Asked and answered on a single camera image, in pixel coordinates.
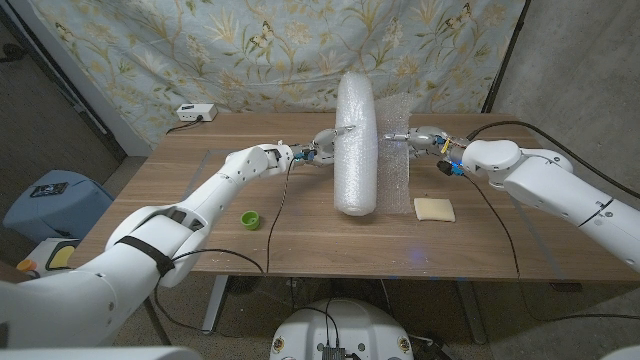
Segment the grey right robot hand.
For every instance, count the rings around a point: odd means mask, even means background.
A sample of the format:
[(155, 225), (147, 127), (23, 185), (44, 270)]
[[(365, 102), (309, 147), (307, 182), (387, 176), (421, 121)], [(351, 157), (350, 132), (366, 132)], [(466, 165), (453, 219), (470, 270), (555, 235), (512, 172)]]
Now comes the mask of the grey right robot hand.
[(438, 158), (438, 170), (447, 176), (463, 176), (462, 156), (470, 144), (464, 137), (450, 135), (434, 126), (409, 128), (406, 133), (387, 133), (385, 141), (406, 142), (409, 156), (419, 158), (430, 155)]

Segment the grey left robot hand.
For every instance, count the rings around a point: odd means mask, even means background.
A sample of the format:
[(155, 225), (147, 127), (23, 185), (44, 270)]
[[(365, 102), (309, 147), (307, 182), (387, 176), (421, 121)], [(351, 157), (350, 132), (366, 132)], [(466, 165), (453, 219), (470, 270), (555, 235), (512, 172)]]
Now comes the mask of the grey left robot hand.
[(308, 144), (294, 144), (290, 148), (294, 159), (298, 164), (309, 164), (317, 167), (332, 165), (334, 163), (335, 140), (356, 128), (355, 125), (347, 125), (338, 128), (328, 128), (315, 135)]

